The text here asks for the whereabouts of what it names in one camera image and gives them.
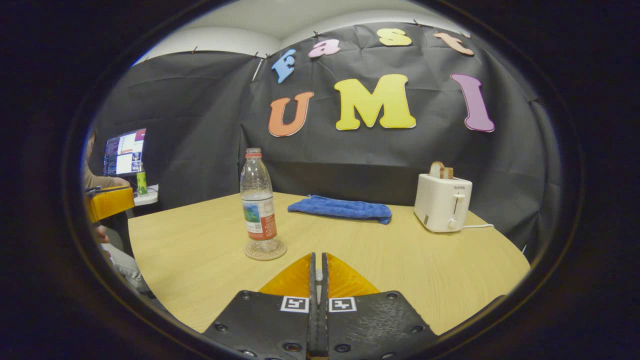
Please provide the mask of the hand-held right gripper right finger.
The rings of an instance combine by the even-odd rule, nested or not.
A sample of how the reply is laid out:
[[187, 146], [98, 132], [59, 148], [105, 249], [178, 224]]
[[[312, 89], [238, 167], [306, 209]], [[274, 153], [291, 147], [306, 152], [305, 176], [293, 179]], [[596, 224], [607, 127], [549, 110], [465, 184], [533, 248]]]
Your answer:
[[438, 335], [399, 291], [380, 291], [322, 254], [321, 355], [329, 360], [402, 360]]

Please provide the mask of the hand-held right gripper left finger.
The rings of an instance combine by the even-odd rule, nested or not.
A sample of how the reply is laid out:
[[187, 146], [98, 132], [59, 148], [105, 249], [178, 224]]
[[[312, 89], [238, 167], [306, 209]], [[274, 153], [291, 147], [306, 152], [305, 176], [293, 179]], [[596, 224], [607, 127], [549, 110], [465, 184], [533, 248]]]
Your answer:
[[318, 314], [315, 266], [312, 252], [275, 276], [270, 288], [239, 291], [203, 335], [256, 360], [308, 360]]

